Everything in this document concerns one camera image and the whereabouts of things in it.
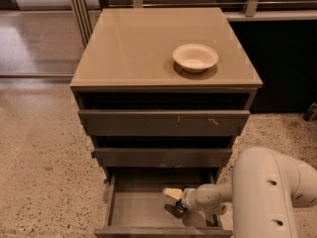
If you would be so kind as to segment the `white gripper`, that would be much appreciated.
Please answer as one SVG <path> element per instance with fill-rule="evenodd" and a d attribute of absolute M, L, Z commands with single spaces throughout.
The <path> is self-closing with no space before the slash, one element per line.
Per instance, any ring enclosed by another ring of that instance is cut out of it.
<path fill-rule="evenodd" d="M 180 188 L 166 187 L 163 194 L 175 200 L 180 200 L 188 210 L 194 211 L 208 211 L 211 203 L 210 195 L 205 191 L 198 188 L 186 187 L 184 190 Z"/>

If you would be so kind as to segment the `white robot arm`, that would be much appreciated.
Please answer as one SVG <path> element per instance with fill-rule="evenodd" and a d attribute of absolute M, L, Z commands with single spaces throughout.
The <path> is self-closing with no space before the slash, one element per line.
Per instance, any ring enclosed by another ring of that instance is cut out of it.
<path fill-rule="evenodd" d="M 317 170 L 264 147 L 240 153 L 232 181 L 163 191 L 176 207 L 221 215 L 233 207 L 234 238 L 299 238 L 293 209 L 317 204 Z"/>

